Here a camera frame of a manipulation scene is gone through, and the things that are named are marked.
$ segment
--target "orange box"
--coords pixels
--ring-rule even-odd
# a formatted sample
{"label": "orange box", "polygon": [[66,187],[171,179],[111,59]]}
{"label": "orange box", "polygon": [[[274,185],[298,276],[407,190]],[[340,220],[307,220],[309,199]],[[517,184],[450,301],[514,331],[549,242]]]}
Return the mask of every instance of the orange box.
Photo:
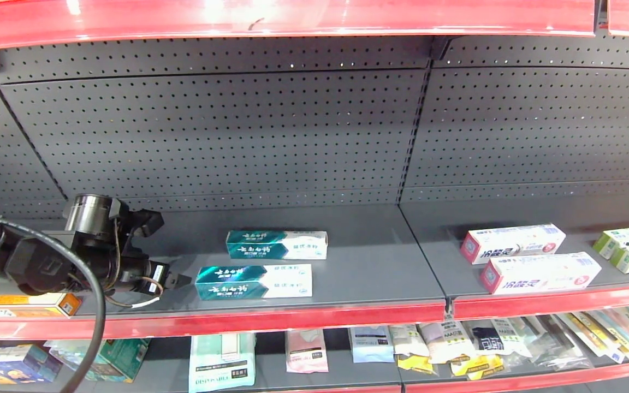
{"label": "orange box", "polygon": [[0,295],[0,318],[69,318],[82,301],[70,293]]}

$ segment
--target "robotic arm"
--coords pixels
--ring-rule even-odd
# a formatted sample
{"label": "robotic arm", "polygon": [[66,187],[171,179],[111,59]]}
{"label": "robotic arm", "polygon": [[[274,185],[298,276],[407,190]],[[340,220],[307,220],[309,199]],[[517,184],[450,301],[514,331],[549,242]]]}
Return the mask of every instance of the robotic arm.
{"label": "robotic arm", "polygon": [[[164,288],[189,281],[132,246],[133,236],[151,236],[164,225],[160,212],[133,212],[119,199],[80,194],[67,204],[63,217],[63,231],[45,233],[84,260],[108,295],[120,290],[159,296]],[[77,293],[89,288],[67,257],[0,224],[0,293]]]}

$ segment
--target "white and pink toothpaste box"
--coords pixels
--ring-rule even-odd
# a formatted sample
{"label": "white and pink toothpaste box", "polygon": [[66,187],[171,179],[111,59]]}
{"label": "white and pink toothpaste box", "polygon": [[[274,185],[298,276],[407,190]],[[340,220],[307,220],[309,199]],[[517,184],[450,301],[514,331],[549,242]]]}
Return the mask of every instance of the white and pink toothpaste box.
{"label": "white and pink toothpaste box", "polygon": [[601,271],[586,252],[492,258],[480,279],[492,294],[547,293],[584,289]]}
{"label": "white and pink toothpaste box", "polygon": [[473,265],[491,258],[554,254],[566,235],[553,224],[467,232],[460,252]]}

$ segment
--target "black cable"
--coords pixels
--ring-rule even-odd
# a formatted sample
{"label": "black cable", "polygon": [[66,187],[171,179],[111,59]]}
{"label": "black cable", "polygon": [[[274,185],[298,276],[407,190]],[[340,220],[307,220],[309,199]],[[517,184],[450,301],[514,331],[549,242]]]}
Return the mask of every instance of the black cable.
{"label": "black cable", "polygon": [[74,374],[67,381],[67,384],[65,384],[62,390],[60,390],[60,393],[73,393],[73,391],[77,390],[77,387],[82,382],[82,379],[84,379],[87,375],[87,371],[89,371],[92,363],[95,361],[98,354],[98,348],[100,348],[100,344],[103,340],[103,328],[105,328],[105,298],[103,298],[102,287],[100,286],[100,283],[98,283],[98,279],[94,275],[94,272],[89,269],[89,266],[87,266],[87,264],[79,256],[77,256],[77,254],[72,252],[71,249],[65,247],[59,241],[43,234],[43,232],[24,227],[23,225],[16,224],[15,222],[8,221],[7,219],[0,218],[0,224],[33,236],[62,254],[65,258],[69,259],[69,261],[72,262],[79,271],[82,272],[92,288],[94,298],[97,302],[96,321],[94,323],[92,340],[89,343],[89,349],[87,350],[86,355],[84,355],[84,359],[82,359],[82,362],[79,363],[79,368],[74,371]]}

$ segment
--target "pink package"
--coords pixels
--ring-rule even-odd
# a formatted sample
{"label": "pink package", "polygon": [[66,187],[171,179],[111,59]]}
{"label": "pink package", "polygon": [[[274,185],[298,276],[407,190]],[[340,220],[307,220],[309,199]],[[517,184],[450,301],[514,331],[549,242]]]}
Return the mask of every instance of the pink package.
{"label": "pink package", "polygon": [[290,330],[285,334],[285,371],[289,373],[328,373],[324,330]]}

